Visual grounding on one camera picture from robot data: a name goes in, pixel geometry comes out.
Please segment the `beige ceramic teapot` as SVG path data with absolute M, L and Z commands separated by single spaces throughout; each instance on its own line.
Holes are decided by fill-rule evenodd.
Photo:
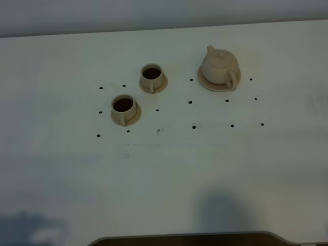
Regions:
M 228 85 L 235 91 L 241 80 L 241 71 L 237 58 L 229 51 L 207 47 L 207 54 L 201 65 L 201 71 L 207 81 L 213 84 Z

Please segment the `beige round teapot saucer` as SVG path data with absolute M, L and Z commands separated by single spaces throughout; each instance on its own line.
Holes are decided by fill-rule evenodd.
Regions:
M 198 81 L 200 82 L 200 84 L 204 88 L 206 88 L 206 89 L 208 89 L 210 91 L 214 91 L 214 92 L 228 92 L 228 91 L 233 91 L 230 88 L 230 86 L 232 86 L 232 82 L 233 82 L 232 80 L 230 81 L 230 83 L 228 85 L 226 85 L 226 84 L 213 84 L 213 83 L 210 83 L 203 76 L 202 71 L 201 71 L 201 67 L 198 68 L 197 78 L 198 78 Z

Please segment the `beige near cup saucer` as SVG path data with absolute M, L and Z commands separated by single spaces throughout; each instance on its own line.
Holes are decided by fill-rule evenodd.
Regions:
M 135 124 L 141 117 L 141 108 L 138 104 L 134 103 L 132 107 L 126 111 L 118 112 L 112 108 L 111 119 L 112 121 L 122 127 L 127 127 Z

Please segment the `beige cup saucer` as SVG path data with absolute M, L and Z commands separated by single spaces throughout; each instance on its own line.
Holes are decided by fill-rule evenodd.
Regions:
M 134 103 L 132 107 L 126 111 L 118 112 L 112 108 L 111 119 L 112 121 L 122 127 L 127 127 L 135 124 L 141 117 L 141 108 L 138 104 Z
M 166 77 L 166 75 L 164 74 L 163 75 L 163 83 L 161 86 L 159 86 L 158 88 L 154 88 L 154 91 L 151 92 L 150 89 L 148 89 L 141 81 L 141 79 L 139 80 L 139 87 L 146 93 L 148 94 L 156 94 L 156 93 L 159 93 L 161 91 L 163 91 L 168 85 L 168 79 Z

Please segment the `beige far cup saucer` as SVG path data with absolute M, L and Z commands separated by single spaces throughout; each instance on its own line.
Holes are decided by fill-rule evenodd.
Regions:
M 141 81 L 141 79 L 139 80 L 139 87 L 146 93 L 148 94 L 156 94 L 156 93 L 159 93 L 161 91 L 163 91 L 168 85 L 168 79 L 166 77 L 166 75 L 164 74 L 163 75 L 163 83 L 161 86 L 159 86 L 158 88 L 154 88 L 154 91 L 151 92 L 150 89 L 148 89 Z

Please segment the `beige near teacup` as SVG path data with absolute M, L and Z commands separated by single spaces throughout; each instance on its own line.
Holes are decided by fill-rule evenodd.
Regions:
M 131 95 L 121 94 L 112 100 L 111 118 L 117 125 L 126 127 L 135 115 L 136 103 Z

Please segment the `beige teacup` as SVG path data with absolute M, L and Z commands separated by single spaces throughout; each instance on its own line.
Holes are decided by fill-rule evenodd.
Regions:
M 126 127 L 135 115 L 136 103 L 131 95 L 121 94 L 112 100 L 111 118 L 117 125 Z
M 142 67 L 140 72 L 140 79 L 142 83 L 151 90 L 158 88 L 163 83 L 164 72 L 158 64 L 146 64 Z

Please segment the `beige far teacup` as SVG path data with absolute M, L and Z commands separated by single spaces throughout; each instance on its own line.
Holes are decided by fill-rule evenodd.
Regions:
M 142 67 L 140 72 L 140 79 L 142 83 L 151 90 L 158 88 L 163 83 L 164 72 L 158 64 L 146 64 Z

